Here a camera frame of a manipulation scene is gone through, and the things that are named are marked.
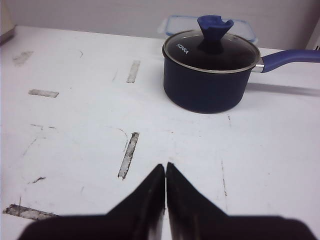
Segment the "container lid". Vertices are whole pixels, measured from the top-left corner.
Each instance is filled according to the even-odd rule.
[[[209,73],[237,73],[253,68],[260,52],[251,42],[226,33],[233,25],[220,16],[198,18],[201,31],[189,30],[169,37],[164,53],[174,62],[189,69]]]

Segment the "table surface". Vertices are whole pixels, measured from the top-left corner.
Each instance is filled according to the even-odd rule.
[[[1,211],[20,203],[105,214],[156,164],[172,162],[227,214],[298,219],[320,238],[320,65],[252,73],[236,107],[199,114],[166,96],[163,42],[16,28],[1,47]],[[132,133],[139,138],[122,180]],[[2,213],[1,236],[14,240],[30,222]],[[162,239],[171,239],[167,212]]]

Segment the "lid knob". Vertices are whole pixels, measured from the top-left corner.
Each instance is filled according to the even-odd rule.
[[[219,41],[228,30],[234,25],[234,21],[222,21],[221,16],[205,15],[197,19],[203,37],[209,42]]]

